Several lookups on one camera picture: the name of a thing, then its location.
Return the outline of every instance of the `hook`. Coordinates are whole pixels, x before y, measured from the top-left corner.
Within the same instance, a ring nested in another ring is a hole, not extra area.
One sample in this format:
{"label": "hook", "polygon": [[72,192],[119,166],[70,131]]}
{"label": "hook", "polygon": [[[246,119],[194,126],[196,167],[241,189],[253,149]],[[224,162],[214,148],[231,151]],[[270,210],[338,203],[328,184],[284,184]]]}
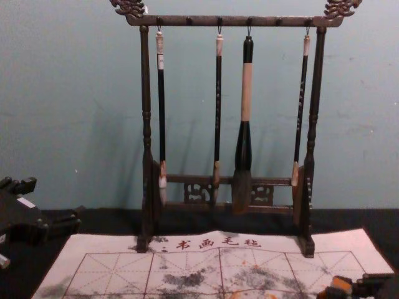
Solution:
{"label": "hook", "polygon": [[222,32],[222,23],[223,23],[222,18],[218,17],[218,32],[219,32],[219,34]]}
{"label": "hook", "polygon": [[248,27],[248,36],[251,36],[251,28],[252,28],[252,17],[249,17],[247,20],[247,27]]}
{"label": "hook", "polygon": [[310,25],[313,22],[313,18],[308,18],[308,20],[305,21],[305,26],[306,26],[306,35],[309,35],[309,31],[310,31]]}
{"label": "hook", "polygon": [[158,28],[158,31],[161,31],[161,27],[162,27],[162,18],[161,17],[157,17],[156,19],[156,26]]}

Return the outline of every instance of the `black table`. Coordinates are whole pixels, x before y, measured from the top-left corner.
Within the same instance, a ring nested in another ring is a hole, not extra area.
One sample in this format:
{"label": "black table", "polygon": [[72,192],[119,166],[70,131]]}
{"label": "black table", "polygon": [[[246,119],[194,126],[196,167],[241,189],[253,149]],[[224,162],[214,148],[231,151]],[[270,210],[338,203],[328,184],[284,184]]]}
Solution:
{"label": "black table", "polygon": [[[44,211],[55,217],[68,211]],[[140,230],[140,211],[89,209],[81,213],[83,234],[133,235]],[[399,268],[399,209],[313,210],[313,233],[364,228],[371,240],[395,269]],[[167,212],[157,234],[200,234],[211,230],[253,234],[294,235],[296,228],[285,215]],[[0,271],[1,299],[28,299],[41,284],[66,239],[52,240],[39,247],[11,244],[0,253],[11,259]]]}

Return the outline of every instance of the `wooden post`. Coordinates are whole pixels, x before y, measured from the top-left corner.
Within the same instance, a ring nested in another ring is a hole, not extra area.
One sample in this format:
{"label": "wooden post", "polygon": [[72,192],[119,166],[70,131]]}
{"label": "wooden post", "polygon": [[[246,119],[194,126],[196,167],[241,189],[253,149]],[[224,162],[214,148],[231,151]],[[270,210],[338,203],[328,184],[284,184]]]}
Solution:
{"label": "wooden post", "polygon": [[151,94],[150,94],[150,59],[148,55],[148,27],[140,26],[142,52],[142,110],[143,110],[143,205],[142,233],[137,239],[137,251],[146,252],[152,236],[153,227],[153,177],[151,154]]}
{"label": "wooden post", "polygon": [[302,186],[302,204],[300,212],[300,237],[302,253],[306,257],[314,255],[312,226],[310,224],[310,202],[312,200],[314,175],[314,146],[316,139],[316,124],[319,115],[320,89],[322,85],[324,40],[327,29],[317,28],[316,53],[314,59],[312,94],[310,96],[309,130],[307,132],[307,151],[304,161],[304,181]]}

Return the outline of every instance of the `carved dragon finial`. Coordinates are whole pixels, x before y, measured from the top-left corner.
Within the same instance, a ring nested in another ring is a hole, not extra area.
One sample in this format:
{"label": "carved dragon finial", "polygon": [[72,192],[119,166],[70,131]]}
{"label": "carved dragon finial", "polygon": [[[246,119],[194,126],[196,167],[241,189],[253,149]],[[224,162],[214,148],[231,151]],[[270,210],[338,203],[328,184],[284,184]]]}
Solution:
{"label": "carved dragon finial", "polygon": [[336,17],[349,17],[354,14],[350,8],[357,8],[362,0],[327,0],[328,3],[325,5],[327,8],[324,13],[327,19],[335,19]]}
{"label": "carved dragon finial", "polygon": [[137,19],[143,17],[144,3],[142,0],[110,0],[113,7],[119,6],[115,11],[122,16],[131,15]]}

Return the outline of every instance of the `calligraphy brush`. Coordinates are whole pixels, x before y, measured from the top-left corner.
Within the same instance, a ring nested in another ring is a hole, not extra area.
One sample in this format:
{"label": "calligraphy brush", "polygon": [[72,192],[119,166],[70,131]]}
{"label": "calligraphy brush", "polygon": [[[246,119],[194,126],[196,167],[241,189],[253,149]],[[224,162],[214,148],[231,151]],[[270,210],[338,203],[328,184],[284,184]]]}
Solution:
{"label": "calligraphy brush", "polygon": [[251,130],[249,121],[251,119],[251,88],[252,88],[252,54],[254,42],[252,37],[246,37],[244,41],[243,55],[243,86],[241,93],[241,123],[239,126],[237,148],[236,148],[236,169],[233,176],[232,198],[233,213],[245,212],[251,203],[252,177],[251,177]]}
{"label": "calligraphy brush", "polygon": [[165,149],[165,88],[163,83],[163,35],[156,33],[156,56],[158,66],[158,99],[160,111],[160,197],[163,205],[166,204],[166,149]]}
{"label": "calligraphy brush", "polygon": [[295,138],[294,165],[292,167],[292,179],[291,179],[292,186],[298,185],[300,133],[302,129],[302,116],[304,111],[304,97],[305,97],[307,57],[309,54],[309,44],[310,44],[310,37],[309,37],[309,31],[307,31],[307,34],[304,39],[304,57],[302,59],[302,75],[300,76],[297,134]]}
{"label": "calligraphy brush", "polygon": [[222,49],[223,36],[218,34],[216,38],[216,116],[214,125],[214,164],[213,164],[213,197],[212,205],[216,204],[219,191],[219,152],[220,152],[220,115],[221,115],[221,84],[222,84]]}

